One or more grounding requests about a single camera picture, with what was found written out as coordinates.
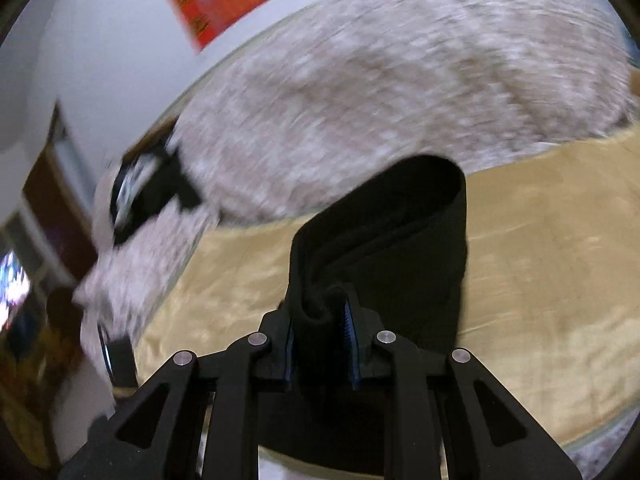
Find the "black pants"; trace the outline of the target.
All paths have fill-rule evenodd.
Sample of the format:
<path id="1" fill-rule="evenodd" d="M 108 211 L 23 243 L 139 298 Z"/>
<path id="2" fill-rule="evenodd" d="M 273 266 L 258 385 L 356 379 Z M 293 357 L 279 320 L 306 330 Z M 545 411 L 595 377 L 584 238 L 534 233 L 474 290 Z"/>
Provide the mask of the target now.
<path id="1" fill-rule="evenodd" d="M 436 479 L 428 380 L 457 339 L 465 176 L 435 155 L 396 162 L 295 234 L 273 344 L 285 387 L 262 399 L 258 441 L 306 463 Z"/>

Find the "black and white clothes pile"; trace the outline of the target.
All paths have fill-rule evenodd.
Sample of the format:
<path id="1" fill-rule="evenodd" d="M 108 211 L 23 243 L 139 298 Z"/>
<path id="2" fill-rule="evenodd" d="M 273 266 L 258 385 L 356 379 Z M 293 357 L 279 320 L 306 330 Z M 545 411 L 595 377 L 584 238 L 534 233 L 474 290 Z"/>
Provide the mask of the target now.
<path id="1" fill-rule="evenodd" d="M 178 200 L 180 211 L 203 203 L 182 166 L 178 146 L 169 146 L 176 123 L 176 118 L 166 120 L 122 156 L 108 208 L 115 246 L 129 240 L 172 200 Z"/>

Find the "floral quilted blanket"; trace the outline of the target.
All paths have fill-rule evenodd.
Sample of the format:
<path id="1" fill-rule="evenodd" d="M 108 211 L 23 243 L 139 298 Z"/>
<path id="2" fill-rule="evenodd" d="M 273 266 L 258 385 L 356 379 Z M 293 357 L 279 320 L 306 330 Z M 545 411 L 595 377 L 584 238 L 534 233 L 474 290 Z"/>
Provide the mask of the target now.
<path id="1" fill-rule="evenodd" d="M 605 136 L 634 114 L 622 33 L 591 0 L 326 0 L 232 55 L 169 146 L 201 195 L 103 246 L 74 298 L 81 347 L 138 339 L 209 226 L 298 216 L 391 162 L 466 172 Z"/>

